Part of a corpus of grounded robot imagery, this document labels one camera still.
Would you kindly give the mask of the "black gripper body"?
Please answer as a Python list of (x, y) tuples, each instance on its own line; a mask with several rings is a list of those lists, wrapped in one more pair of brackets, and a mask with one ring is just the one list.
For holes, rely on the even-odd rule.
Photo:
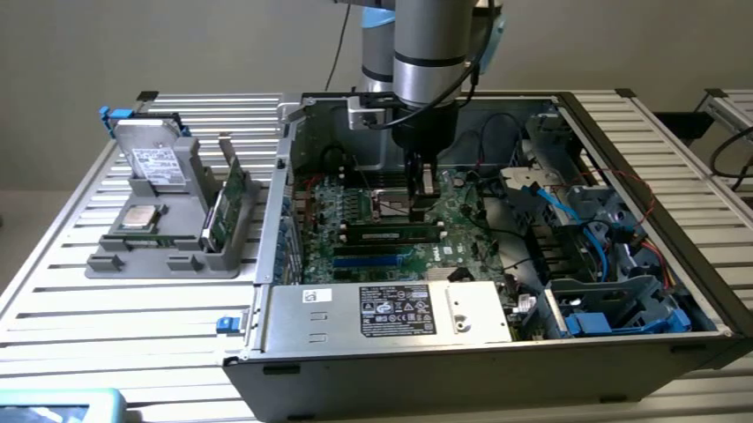
[(406, 154), (438, 155), (454, 142), (458, 115), (457, 103), (430, 109), (392, 127), (392, 141)]

